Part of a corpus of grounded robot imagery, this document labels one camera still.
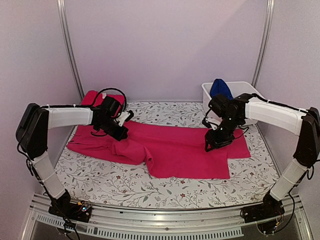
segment metal frame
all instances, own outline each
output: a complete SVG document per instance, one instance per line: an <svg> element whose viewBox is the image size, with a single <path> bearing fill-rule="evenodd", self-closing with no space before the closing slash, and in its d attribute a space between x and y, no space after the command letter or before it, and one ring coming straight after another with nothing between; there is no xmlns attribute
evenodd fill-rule
<svg viewBox="0 0 320 240"><path fill-rule="evenodd" d="M298 195L294 195L295 216L303 240L312 240L312 234L306 215ZM30 205L29 221L25 229L29 232L22 240L29 240L30 230L35 221L62 228L61 217L48 214L50 199L35 194ZM292 214L293 203L290 197L282 201L285 216ZM81 234L107 239L229 239L243 236L241 227L255 225L256 222L245 223L240 217L242 206L203 209L147 209L94 204L89 223L77 222L77 231Z"/></svg>
<svg viewBox="0 0 320 240"><path fill-rule="evenodd" d="M57 5L58 5L58 11L59 11L59 17L60 17L63 38L64 38L64 42L65 42L65 47L66 47L66 51L68 54L73 78L75 81L75 86L76 86L77 92L79 94L79 97L82 100L85 96L85 93L84 93L84 89L83 89L81 81L80 81L80 76L79 76L79 72L78 72L78 68L77 68L77 64L76 64L76 59L75 59L74 51L72 48L69 27L68 27L68 21L67 21L65 0L57 0Z"/></svg>
<svg viewBox="0 0 320 240"><path fill-rule="evenodd" d="M274 15L274 7L275 7L275 0L268 0L260 51L259 51L258 60L256 62L256 66L253 74L252 84L251 84L254 88L257 87L261 68L263 65L263 61L264 61L264 57L267 49L267 44L268 44L268 39L269 39L270 29L272 24L272 18Z"/></svg>

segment wire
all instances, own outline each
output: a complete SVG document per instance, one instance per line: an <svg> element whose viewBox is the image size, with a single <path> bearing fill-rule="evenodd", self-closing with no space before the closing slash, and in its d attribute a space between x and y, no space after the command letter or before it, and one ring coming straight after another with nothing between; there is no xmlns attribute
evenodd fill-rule
<svg viewBox="0 0 320 240"><path fill-rule="evenodd" d="M64 236L68 239L73 240L71 237L69 237L69 234L71 234L71 231L68 231L67 228L63 227L63 229L55 227L55 230L60 234L64 233Z"/></svg>
<svg viewBox="0 0 320 240"><path fill-rule="evenodd" d="M309 176L309 169L307 170L307 172L306 172L306 178L308 179L308 180L311 180L312 178L313 178L313 176L314 176L314 173L315 173L315 166L311 166L311 169L312 169L312 173L311 173L311 176Z"/></svg>
<svg viewBox="0 0 320 240"><path fill-rule="evenodd" d="M283 226L283 228L281 228L281 229L279 229L279 230L277 229L277 230L275 231L275 233L278 233L278 232L282 231L283 229L285 229L285 227L289 225L290 221L291 221L292 218L294 217L296 203L295 203L294 197L291 195L291 190L290 190L290 192L288 193L288 195L289 195L290 198L292 199L292 203L293 203L293 209L292 209L291 216L290 216L288 222Z"/></svg>
<svg viewBox="0 0 320 240"><path fill-rule="evenodd" d="M84 108L86 105L44 105L40 108L42 109L50 109L50 108L58 108L58 109L66 109L66 108Z"/></svg>
<svg viewBox="0 0 320 240"><path fill-rule="evenodd" d="M242 130L245 130L240 136L237 136L236 138L235 138L235 140L236 139L239 139L239 138L241 138L243 135L245 135L246 134L246 132L248 132L248 130L249 130L249 127L247 126L247 127L245 127L245 128L242 128L242 127L239 127L240 129L242 129Z"/></svg>
<svg viewBox="0 0 320 240"><path fill-rule="evenodd" d="M64 225L63 225L64 235L65 235L68 239L73 240L71 237L69 237L69 233L67 233L66 220L65 220L65 219L63 219L63 220L64 220ZM79 236L79 233L78 233L77 230L76 230L76 227L73 227L72 229L74 230L74 232L75 232L76 237L78 238L78 240L80 240L80 236Z"/></svg>
<svg viewBox="0 0 320 240"><path fill-rule="evenodd" d="M209 110L205 113L205 119L208 117L208 114L210 113L210 111L211 111L211 108L209 108Z"/></svg>
<svg viewBox="0 0 320 240"><path fill-rule="evenodd" d="M279 214L280 214L280 219L278 221L278 224L280 225L285 220L285 215L283 215L280 211L279 211Z"/></svg>
<svg viewBox="0 0 320 240"><path fill-rule="evenodd" d="M96 131L96 132L91 132L91 135L92 136L95 136L95 137L105 137L105 136L107 136L108 134L106 133L106 134L102 134L102 135L99 135L99 134L97 134L99 131Z"/></svg>
<svg viewBox="0 0 320 240"><path fill-rule="evenodd" d="M216 127L219 127L218 124L214 123L214 122L211 122L211 121L206 121L208 124L212 124L212 125L215 125Z"/></svg>
<svg viewBox="0 0 320 240"><path fill-rule="evenodd" d="M31 167L32 164L30 162L30 158L29 158L29 156L27 154L25 154L23 151L21 151L19 149L20 145L21 145L21 143L19 142L18 145L16 146L16 150L18 151L18 153L20 153L20 154L22 154L23 156L26 157L26 160L25 160L26 167L28 168L31 176L34 176L34 173L32 172L32 167Z"/></svg>
<svg viewBox="0 0 320 240"><path fill-rule="evenodd" d="M114 88L114 87L107 87L107 88L104 88L104 89L102 89L101 91L99 91L99 92L96 94L96 96L95 96L95 98L94 98L94 100L93 100L93 103L91 103L90 106L93 107L94 104L96 103L96 100L97 100L98 96L99 96L101 93L103 93L103 92L105 92L105 91L108 91L108 90L115 90L115 91L118 91L119 93L121 93L121 94L123 95L123 97L124 97L124 104L121 105L121 106L122 106L121 111L124 111L124 110L126 109L126 107L127 107L127 97L126 97L126 95L125 95L121 90L119 90L119 89L117 89L117 88Z"/></svg>

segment floral tablecloth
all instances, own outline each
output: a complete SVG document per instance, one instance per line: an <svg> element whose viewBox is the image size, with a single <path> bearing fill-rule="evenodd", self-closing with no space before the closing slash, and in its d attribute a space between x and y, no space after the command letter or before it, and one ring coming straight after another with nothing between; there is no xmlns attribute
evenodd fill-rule
<svg viewBox="0 0 320 240"><path fill-rule="evenodd" d="M204 110L198 102L129 102L128 109L134 112L132 120L141 123L203 127ZM245 139L251 157L229 159L231 178L227 180L155 178L144 163L135 166L99 160L66 147L55 171L72 198L93 203L189 209L259 202L279 176L255 125L249 127Z"/></svg>

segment vented metal rail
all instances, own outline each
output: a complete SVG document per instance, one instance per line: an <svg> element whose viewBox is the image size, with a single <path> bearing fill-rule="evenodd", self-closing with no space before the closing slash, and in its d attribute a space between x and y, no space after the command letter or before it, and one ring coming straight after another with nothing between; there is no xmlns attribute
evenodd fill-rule
<svg viewBox="0 0 320 240"><path fill-rule="evenodd" d="M312 239L299 196L295 195L294 200L301 238ZM282 202L285 215L289 216L293 210L292 200L286 197ZM63 229L64 221L50 215L49 206L47 196L34 195L23 240L30 240L36 221ZM111 240L234 239L243 236L242 227L256 224L244 222L240 217L242 207L159 210L94 204L90 222L77 222L76 229L80 234Z"/></svg>

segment white wall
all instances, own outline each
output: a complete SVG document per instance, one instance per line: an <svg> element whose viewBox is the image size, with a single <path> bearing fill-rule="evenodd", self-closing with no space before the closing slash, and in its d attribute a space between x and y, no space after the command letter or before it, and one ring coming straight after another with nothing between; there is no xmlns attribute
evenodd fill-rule
<svg viewBox="0 0 320 240"><path fill-rule="evenodd" d="M39 184L16 151L16 128L28 103L78 103L56 0L0 1L1 240L16 240ZM69 128L49 133L54 160Z"/></svg>
<svg viewBox="0 0 320 240"><path fill-rule="evenodd" d="M257 89L266 98L296 107L320 109L320 1L277 0ZM283 171L298 137L262 124L263 133ZM315 239L320 239L320 166L299 187Z"/></svg>
<svg viewBox="0 0 320 240"><path fill-rule="evenodd" d="M251 82L266 1L68 0L84 91L116 87L129 100L201 101L215 78Z"/></svg>

